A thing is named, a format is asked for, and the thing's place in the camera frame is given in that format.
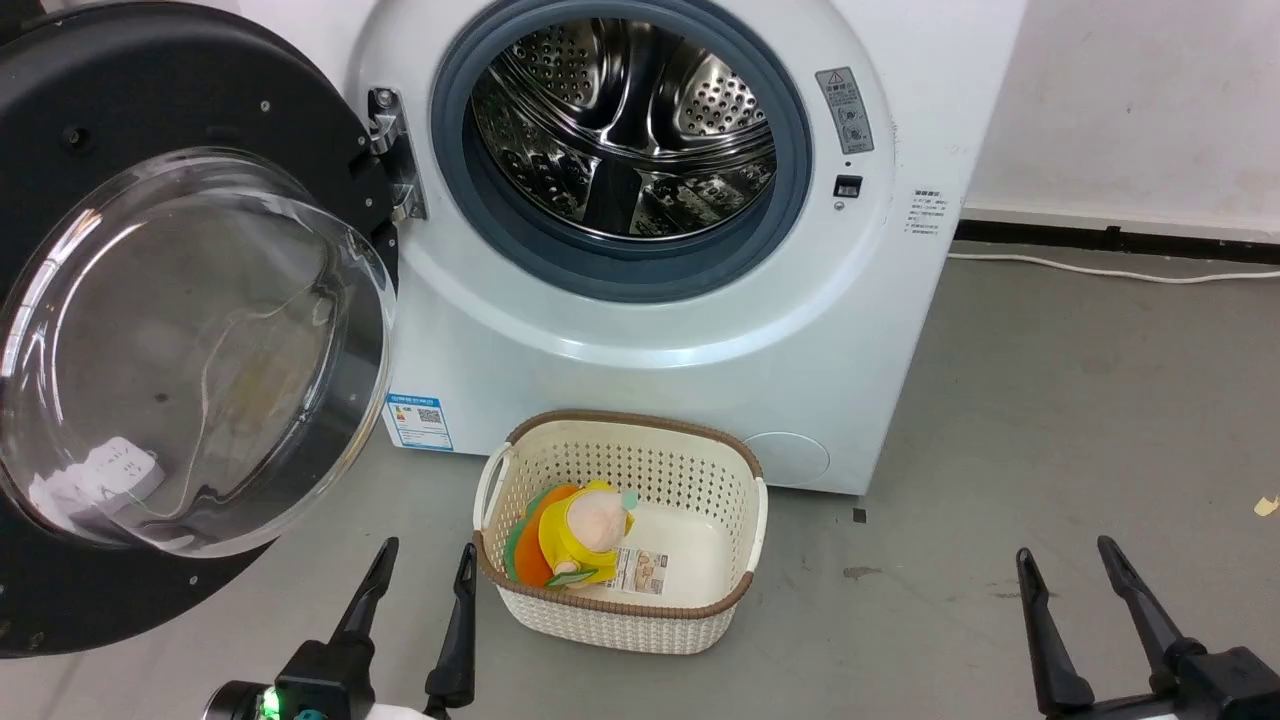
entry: brown basket rim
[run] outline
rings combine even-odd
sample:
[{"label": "brown basket rim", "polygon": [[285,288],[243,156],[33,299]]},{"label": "brown basket rim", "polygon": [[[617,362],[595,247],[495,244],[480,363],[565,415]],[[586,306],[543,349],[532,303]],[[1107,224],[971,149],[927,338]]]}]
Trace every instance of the brown basket rim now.
[{"label": "brown basket rim", "polygon": [[[640,425],[645,428],[655,428],[660,430],[675,430],[678,433],[686,433],[692,436],[704,437],[716,442],[721,442],[732,447],[739,455],[746,460],[748,468],[756,478],[764,477],[760,470],[760,461],[755,459],[755,454],[751,448],[737,439],[736,437],[716,430],[704,425],[696,425],[694,423],[685,423],[681,420],[668,420],[666,418],[655,418],[653,415],[640,415],[635,413],[611,413],[607,410],[553,410],[550,413],[543,413],[535,415],[524,423],[521,423],[516,429],[511,430],[507,436],[507,442],[516,445],[516,441],[525,437],[530,430],[539,425],[545,425],[547,423],[556,423],[562,420],[582,420],[590,423],[614,423],[620,425]],[[484,548],[484,532],[475,530],[474,542],[476,547]],[[507,577],[506,573],[499,573],[494,568],[493,562],[489,560],[488,552],[479,553],[480,570],[489,578],[493,584],[524,596],[532,597],[535,600],[541,600],[545,602],[552,602],[556,605],[564,605],[568,607],[581,607],[584,610],[596,610],[599,612],[609,612],[613,615],[628,615],[632,618],[658,618],[664,620],[703,620],[707,618],[713,618],[724,612],[726,610],[737,605],[742,596],[746,594],[746,588],[751,587],[751,580],[755,573],[748,570],[742,573],[742,578],[739,579],[737,585],[730,591],[723,598],[712,605],[704,605],[701,607],[654,607],[649,605],[627,605],[622,602],[605,602],[603,600],[591,600],[580,596],[572,596],[559,591],[550,591],[547,588],[535,588],[532,585],[522,585],[513,582]]]}]

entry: green led light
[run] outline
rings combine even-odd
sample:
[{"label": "green led light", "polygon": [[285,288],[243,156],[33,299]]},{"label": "green led light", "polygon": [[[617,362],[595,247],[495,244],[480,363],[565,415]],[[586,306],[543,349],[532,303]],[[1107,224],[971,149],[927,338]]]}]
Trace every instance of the green led light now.
[{"label": "green led light", "polygon": [[280,696],[275,694],[275,688],[262,691],[262,708],[260,715],[268,720],[279,720]]}]

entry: door hinge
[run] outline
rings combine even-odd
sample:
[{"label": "door hinge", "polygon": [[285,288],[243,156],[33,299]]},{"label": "door hinge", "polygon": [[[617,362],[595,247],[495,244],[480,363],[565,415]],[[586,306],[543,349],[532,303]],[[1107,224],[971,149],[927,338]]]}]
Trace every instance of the door hinge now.
[{"label": "door hinge", "polygon": [[369,90],[369,141],[370,150],[381,160],[392,181],[392,222],[404,218],[425,220],[426,202],[399,91],[389,87]]}]

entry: power cord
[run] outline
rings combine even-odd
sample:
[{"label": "power cord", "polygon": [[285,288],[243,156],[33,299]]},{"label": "power cord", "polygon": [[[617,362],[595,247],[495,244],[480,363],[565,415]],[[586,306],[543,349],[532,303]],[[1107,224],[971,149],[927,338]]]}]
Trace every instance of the power cord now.
[{"label": "power cord", "polygon": [[1160,275],[1144,275],[1142,273],[1130,273],[1129,270],[1102,270],[1100,268],[1082,268],[1079,265],[1069,265],[1066,263],[1059,263],[1056,260],[1046,260],[1044,258],[1033,258],[1030,255],[1010,255],[1005,252],[948,252],[947,258],[952,260],[1002,260],[1009,263],[1032,263],[1034,265],[1044,265],[1046,268],[1056,268],[1059,270],[1068,270],[1071,273],[1084,273],[1085,275],[1102,275],[1107,278],[1129,278],[1134,281],[1144,281],[1152,283],[1164,284],[1198,284],[1207,282],[1219,281],[1262,281],[1271,278],[1280,278],[1280,270],[1271,270],[1266,273],[1221,273],[1217,275],[1198,275],[1192,278],[1165,278]]}]

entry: washing machine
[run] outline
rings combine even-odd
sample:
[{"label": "washing machine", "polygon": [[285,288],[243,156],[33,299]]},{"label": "washing machine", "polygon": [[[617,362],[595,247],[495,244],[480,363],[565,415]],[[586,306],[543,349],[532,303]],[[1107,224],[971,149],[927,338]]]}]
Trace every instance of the washing machine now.
[{"label": "washing machine", "polygon": [[394,94],[419,149],[392,441],[490,454],[539,413],[632,411],[865,493],[1021,12],[388,3],[353,51],[273,24],[351,97]]},{"label": "washing machine", "polygon": [[0,656],[557,407],[860,493],[1020,0],[125,1],[0,24]]}]

